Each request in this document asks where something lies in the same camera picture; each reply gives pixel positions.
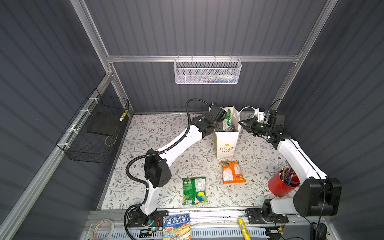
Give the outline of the green snack bag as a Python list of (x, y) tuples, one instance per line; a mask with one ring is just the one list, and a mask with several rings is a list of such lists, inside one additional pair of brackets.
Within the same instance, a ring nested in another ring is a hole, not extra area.
[(228, 109), (223, 120), (223, 132), (232, 132), (232, 111)]
[(183, 205), (196, 205), (208, 202), (206, 178), (183, 178)]

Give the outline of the white paper bag floral print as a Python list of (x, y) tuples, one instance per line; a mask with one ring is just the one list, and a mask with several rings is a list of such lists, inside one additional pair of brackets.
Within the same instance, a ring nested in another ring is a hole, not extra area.
[(241, 120), (241, 112), (246, 109), (253, 110), (253, 117), (255, 117), (255, 109), (252, 106), (247, 106), (238, 111), (235, 107), (224, 107), (225, 111), (231, 109), (232, 111), (232, 132), (215, 131), (214, 132), (214, 145), (217, 159), (232, 159), (237, 146), (237, 141), (242, 130), (242, 126), (239, 125)]

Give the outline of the orange snack bag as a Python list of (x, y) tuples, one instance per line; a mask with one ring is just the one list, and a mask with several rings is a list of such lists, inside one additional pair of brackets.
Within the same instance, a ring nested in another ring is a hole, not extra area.
[(241, 166), (238, 162), (222, 161), (220, 163), (223, 169), (223, 184), (245, 183)]

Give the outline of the green snack bag front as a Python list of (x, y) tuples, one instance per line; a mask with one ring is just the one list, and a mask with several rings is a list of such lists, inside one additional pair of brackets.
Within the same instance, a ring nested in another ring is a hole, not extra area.
[(183, 205), (196, 205), (208, 202), (206, 178), (183, 178)]

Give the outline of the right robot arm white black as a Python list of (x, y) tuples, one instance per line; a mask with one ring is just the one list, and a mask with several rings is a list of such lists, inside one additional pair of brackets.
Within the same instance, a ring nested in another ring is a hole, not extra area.
[(329, 178), (307, 156), (296, 138), (286, 132), (284, 126), (276, 125), (275, 116), (270, 115), (267, 123), (257, 117), (242, 120), (243, 129), (256, 137), (266, 137), (267, 141), (282, 154), (300, 187), (292, 198), (265, 201), (269, 213), (276, 215), (334, 216), (338, 212), (342, 184), (338, 179)]

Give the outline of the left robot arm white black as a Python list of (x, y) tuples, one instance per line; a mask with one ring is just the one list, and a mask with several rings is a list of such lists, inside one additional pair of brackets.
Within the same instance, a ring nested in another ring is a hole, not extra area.
[(161, 188), (172, 178), (170, 167), (175, 160), (189, 147), (216, 131), (220, 122), (225, 118), (226, 111), (210, 104), (209, 112), (191, 118), (187, 112), (187, 128), (174, 140), (164, 147), (147, 151), (144, 171), (147, 183), (146, 195), (138, 211), (145, 217), (151, 216), (157, 210), (157, 202)]

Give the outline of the red pencil cup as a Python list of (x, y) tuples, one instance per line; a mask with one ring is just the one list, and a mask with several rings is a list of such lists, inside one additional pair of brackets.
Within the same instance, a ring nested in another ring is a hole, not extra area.
[(269, 180), (268, 187), (273, 195), (284, 197), (300, 184), (296, 172), (292, 168), (284, 167)]

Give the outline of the yellow item in black basket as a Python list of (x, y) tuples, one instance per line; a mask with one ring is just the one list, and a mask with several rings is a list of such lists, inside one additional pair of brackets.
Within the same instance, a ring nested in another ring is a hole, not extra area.
[(124, 120), (124, 118), (125, 118), (125, 116), (127, 115), (127, 113), (128, 113), (128, 110), (125, 110), (125, 111), (123, 112), (123, 114), (122, 114), (121, 117), (120, 117), (120, 122), (122, 122), (122, 121)]

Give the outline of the yellow marker tube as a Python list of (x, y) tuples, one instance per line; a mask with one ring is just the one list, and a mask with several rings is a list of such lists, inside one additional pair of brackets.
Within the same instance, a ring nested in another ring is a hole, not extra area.
[(248, 230), (246, 228), (244, 220), (239, 218), (238, 219), (238, 224), (239, 224), (239, 226), (241, 228), (244, 240), (251, 240), (251, 237), (250, 237), (249, 232), (248, 232)]

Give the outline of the black pad in basket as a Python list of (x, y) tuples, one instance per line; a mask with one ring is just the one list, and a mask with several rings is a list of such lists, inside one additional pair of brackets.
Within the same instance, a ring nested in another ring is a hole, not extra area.
[(87, 132), (112, 137), (119, 133), (122, 124), (119, 115), (98, 113), (88, 126)]

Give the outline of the paperback book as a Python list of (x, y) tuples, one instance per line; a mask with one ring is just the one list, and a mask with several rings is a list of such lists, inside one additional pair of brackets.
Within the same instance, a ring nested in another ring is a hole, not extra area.
[(190, 214), (163, 218), (163, 240), (191, 240)]

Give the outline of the black device bottom right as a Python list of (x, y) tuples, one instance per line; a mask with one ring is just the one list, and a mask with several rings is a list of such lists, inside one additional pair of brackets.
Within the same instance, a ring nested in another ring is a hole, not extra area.
[(327, 226), (323, 223), (311, 223), (310, 240), (326, 240)]

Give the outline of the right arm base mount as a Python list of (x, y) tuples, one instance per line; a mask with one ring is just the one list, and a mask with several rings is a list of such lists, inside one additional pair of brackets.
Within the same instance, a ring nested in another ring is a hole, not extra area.
[(262, 208), (247, 208), (245, 209), (250, 224), (287, 224), (289, 219), (287, 216), (267, 213)]

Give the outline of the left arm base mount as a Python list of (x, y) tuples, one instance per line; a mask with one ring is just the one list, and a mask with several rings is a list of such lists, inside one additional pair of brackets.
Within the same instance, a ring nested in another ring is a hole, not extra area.
[(164, 217), (167, 217), (169, 215), (168, 211), (161, 211), (161, 210), (155, 210), (150, 215), (145, 215), (144, 213), (139, 210), (138, 212), (136, 210), (130, 212), (128, 214), (128, 222), (127, 226), (129, 228), (133, 227), (162, 227), (163, 224), (161, 223), (160, 219), (162, 220)]

